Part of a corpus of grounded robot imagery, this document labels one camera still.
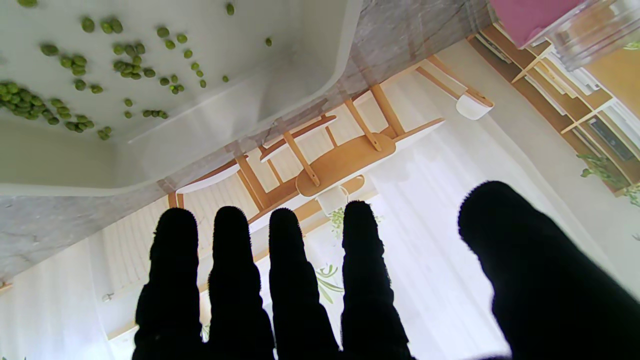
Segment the green pea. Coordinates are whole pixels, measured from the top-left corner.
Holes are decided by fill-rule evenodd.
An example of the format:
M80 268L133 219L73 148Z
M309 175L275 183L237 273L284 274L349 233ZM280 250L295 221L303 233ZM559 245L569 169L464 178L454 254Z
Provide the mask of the green pea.
M142 45L142 43L139 42L139 43L136 44L136 52L138 54L142 55L142 54L146 53L147 50L145 49L145 46Z
M41 45L40 51L46 56L56 56L58 54L58 48L55 45L51 44Z
M71 60L71 58L67 58L66 56L63 56L62 58L60 58L60 65L62 65L63 68L65 69L71 69L71 66L74 64L73 60Z
M80 79L76 80L75 86L78 91L84 91L86 89L86 83Z
M75 55L74 56L74 64L84 67L86 65L86 58L84 58L84 56Z
M124 53L124 46L120 44L115 44L113 46L113 53L116 55L122 55Z
M122 32L122 23L118 19L116 18L111 19L110 24L111 24L111 29L113 29L114 33L119 34Z
M9 90L11 94L15 94L20 91L20 88L18 87L18 85L16 85L16 83L8 83L6 85L6 89Z
M85 74L86 74L86 70L85 70L84 68L81 68L81 69L74 69L71 73L72 73L74 76L83 76L83 75L85 75Z
M38 5L38 0L18 0L18 3L25 8L34 8Z
M113 69L117 70L117 71L122 71L124 70L125 66L127 66L127 64L124 61L116 61L113 63Z
M85 17L82 19L82 30L84 30L85 33L93 33L94 29L95 23L93 22L93 20L91 20L90 17Z
M158 31L157 31L157 34L161 38L166 38L167 36L169 36L169 29L167 29L167 28L159 28Z
M22 100L26 100L27 102L31 102L31 93L27 90L23 90L20 92L20 97Z
M124 52L127 53L130 57L136 56L136 48L133 45L127 45L124 47Z
M110 34L113 32L113 28L111 27L111 24L106 21L102 21L100 23L100 27L102 28L105 34Z

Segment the green plant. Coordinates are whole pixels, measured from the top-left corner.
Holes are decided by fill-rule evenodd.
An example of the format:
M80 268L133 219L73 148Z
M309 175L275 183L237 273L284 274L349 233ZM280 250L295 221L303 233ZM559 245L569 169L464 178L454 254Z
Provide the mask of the green plant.
M374 216L376 222L380 224L382 222L382 218L378 216ZM344 228L344 208L339 208L334 211L330 215L332 229L331 232L335 235L337 239L342 236L342 230Z
M608 168L612 166L612 163L607 158L588 154L579 154L577 156L587 163L587 168L582 171L580 176L595 175L615 188L624 189L624 195L629 198L631 204L640 208L640 183L627 186L627 182L622 177L611 174Z
M338 272L338 267L335 268L333 265L329 265L329 269L325 272L325 268L320 268L320 270L316 270L316 278L318 280L318 290L320 294L329 302L329 304L333 304L333 299L331 295L327 292L327 290L336 292L336 293L344 293L344 288L340 286L334 285L328 282L328 279L331 279Z
M630 42L625 46L625 50L640 50L640 42Z

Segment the bookshelf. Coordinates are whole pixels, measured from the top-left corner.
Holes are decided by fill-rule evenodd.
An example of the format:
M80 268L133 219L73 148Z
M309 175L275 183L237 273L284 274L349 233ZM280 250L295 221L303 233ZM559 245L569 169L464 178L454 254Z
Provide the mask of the bookshelf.
M605 66L612 66L608 56L587 67L597 74L585 75L598 84L603 76L605 83L599 88L587 88L577 80L578 75L564 70L553 53L553 45L547 40L517 49L500 24L482 30L478 37L482 41L477 37L468 38L471 46L540 112L577 154L605 157L611 161L609 172L623 180L623 185L618 186L605 183L613 194L619 196L626 187L640 183L638 141L633 141L632 136L607 114L611 104L629 97L626 93L617 94L616 90L621 92L630 88L627 84L616 86L613 76L601 75ZM640 56L640 51L637 53L629 56ZM611 56L621 57L618 53ZM619 76L620 70L611 72ZM633 106L630 113L635 114Z

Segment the white mug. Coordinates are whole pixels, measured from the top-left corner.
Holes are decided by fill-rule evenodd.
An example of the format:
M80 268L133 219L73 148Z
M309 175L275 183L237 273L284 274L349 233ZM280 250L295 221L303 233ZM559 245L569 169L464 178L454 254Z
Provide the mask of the white mug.
M349 192L338 185L318 195L317 200L324 214L330 216L334 211L347 205Z

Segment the white wall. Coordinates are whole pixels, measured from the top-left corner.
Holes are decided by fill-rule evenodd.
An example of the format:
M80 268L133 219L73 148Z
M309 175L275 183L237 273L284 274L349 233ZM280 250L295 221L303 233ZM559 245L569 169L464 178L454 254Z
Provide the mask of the white wall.
M640 209L615 198L551 125L466 42L438 54L453 71L495 103L489 113L517 144L612 263L619 281L640 297Z

